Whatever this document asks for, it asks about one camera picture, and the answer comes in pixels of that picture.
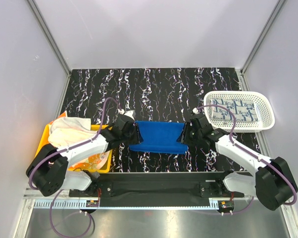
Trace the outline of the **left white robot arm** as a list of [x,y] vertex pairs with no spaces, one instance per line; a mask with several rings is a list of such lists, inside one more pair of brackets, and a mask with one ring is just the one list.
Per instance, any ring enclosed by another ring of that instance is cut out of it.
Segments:
[[70,171],[69,167],[95,154],[118,148],[121,144],[140,144],[142,137],[135,122],[135,111],[119,114],[114,123],[100,128],[89,139],[69,146],[43,146],[26,171],[29,186],[48,197],[59,190],[79,190],[86,196],[97,192],[96,176],[87,170]]

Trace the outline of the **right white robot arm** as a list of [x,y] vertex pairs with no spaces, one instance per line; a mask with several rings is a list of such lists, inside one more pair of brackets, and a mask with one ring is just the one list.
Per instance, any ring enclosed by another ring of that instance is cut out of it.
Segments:
[[226,172],[215,184],[218,195],[224,197],[231,192],[250,195],[271,211],[282,205],[291,206],[296,203],[298,187],[285,159],[272,159],[249,149],[227,131],[214,129],[203,114],[192,116],[184,124],[177,141],[216,151],[232,159],[249,173],[247,176]]

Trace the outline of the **blue patterned grey towel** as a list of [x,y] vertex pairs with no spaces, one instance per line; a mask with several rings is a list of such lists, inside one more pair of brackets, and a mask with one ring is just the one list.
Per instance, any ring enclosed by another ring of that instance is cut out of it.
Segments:
[[232,100],[232,99],[212,99],[212,105],[219,105],[224,107],[212,107],[211,118],[215,120],[233,121],[230,111],[236,118],[236,121],[241,122],[259,122],[260,115],[258,114],[258,107],[251,100]]

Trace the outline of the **cream terry towel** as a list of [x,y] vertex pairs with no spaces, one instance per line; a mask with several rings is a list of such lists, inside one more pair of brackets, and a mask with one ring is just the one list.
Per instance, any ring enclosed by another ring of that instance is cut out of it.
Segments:
[[61,117],[49,125],[48,142],[54,147],[71,145],[95,135],[91,130],[91,119]]

